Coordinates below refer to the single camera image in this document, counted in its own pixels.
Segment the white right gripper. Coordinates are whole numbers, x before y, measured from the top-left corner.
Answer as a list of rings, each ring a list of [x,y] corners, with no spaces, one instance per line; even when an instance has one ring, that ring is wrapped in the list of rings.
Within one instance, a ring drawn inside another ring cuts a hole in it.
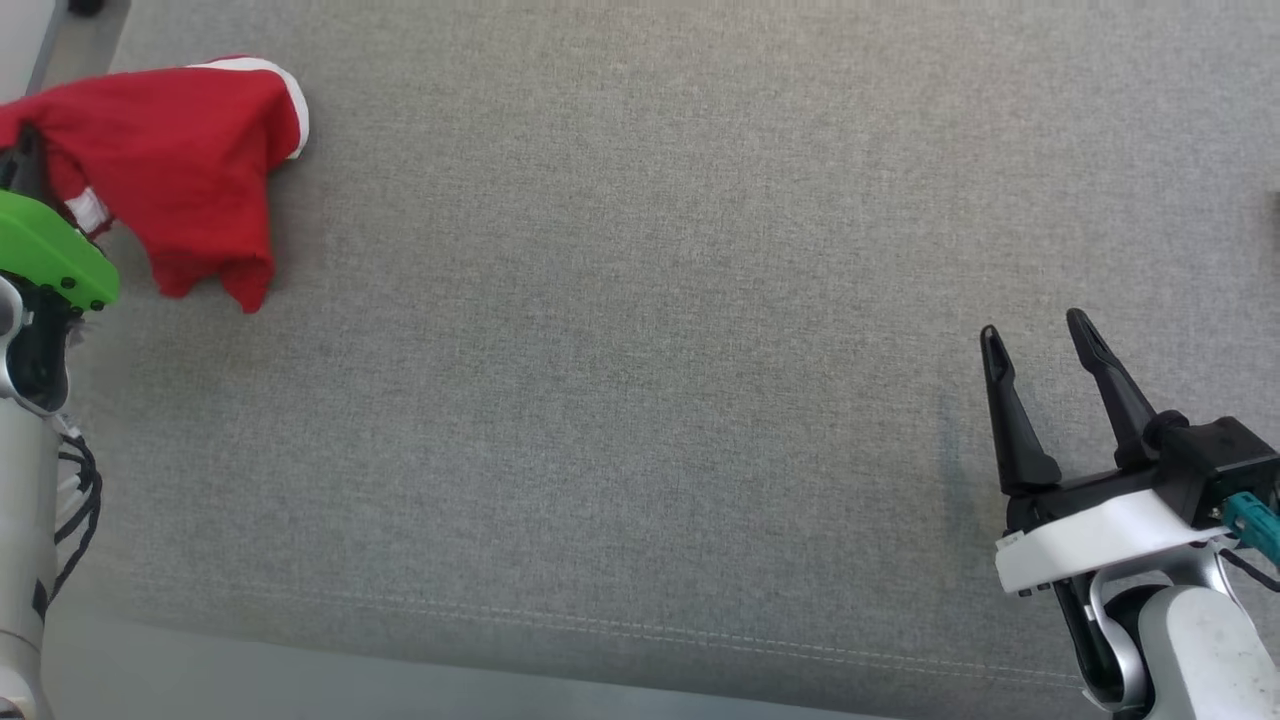
[[[1119,469],[1155,461],[1144,430],[1155,418],[1146,395],[1088,314],[1066,311],[1076,356],[1092,374],[1117,447]],[[1000,491],[1011,497],[995,566],[1004,591],[1027,594],[1053,582],[1108,570],[1162,571],[1176,584],[1234,592],[1210,544],[1222,527],[1196,529],[1155,492],[1156,468],[1098,473],[1059,484],[1062,473],[1043,448],[1015,387],[1016,372],[995,325],[980,331],[980,355]]]

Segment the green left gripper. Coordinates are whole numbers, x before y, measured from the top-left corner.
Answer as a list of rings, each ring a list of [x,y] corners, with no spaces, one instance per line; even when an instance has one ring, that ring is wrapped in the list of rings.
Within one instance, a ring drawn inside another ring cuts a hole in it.
[[[116,268],[56,211],[27,197],[45,195],[44,137],[33,126],[20,126],[0,149],[0,272],[49,287],[82,310],[115,304]]]

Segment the red shorts white side stripe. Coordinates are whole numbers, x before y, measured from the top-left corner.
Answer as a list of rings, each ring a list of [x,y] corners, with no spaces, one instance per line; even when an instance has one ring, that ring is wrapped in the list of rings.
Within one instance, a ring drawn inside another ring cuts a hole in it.
[[[274,61],[227,56],[92,77],[0,104],[0,149],[44,140],[54,208],[95,238],[122,223],[159,291],[216,277],[257,313],[276,272],[268,177],[301,155],[310,113]]]

